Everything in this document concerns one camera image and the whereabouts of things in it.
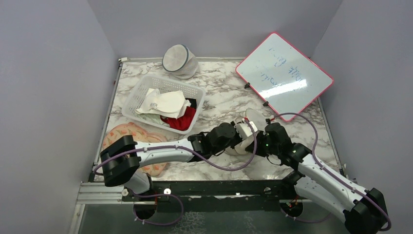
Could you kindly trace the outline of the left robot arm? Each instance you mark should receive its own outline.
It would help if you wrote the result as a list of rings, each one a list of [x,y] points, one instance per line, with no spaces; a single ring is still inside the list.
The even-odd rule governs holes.
[[[141,200],[151,198],[153,187],[148,173],[140,168],[169,162],[208,161],[211,156],[253,139],[257,128],[253,122],[222,123],[209,132],[190,135],[173,142],[138,142],[125,135],[101,151],[101,163],[95,174],[104,178],[107,187],[124,185]]]

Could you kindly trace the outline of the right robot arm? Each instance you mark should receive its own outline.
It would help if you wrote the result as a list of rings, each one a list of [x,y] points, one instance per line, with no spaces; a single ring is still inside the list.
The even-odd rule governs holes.
[[[384,195],[350,181],[331,169],[301,143],[293,143],[284,127],[271,123],[244,148],[257,156],[277,156],[294,171],[284,179],[286,198],[305,197],[339,218],[351,234],[376,234],[389,227]]]

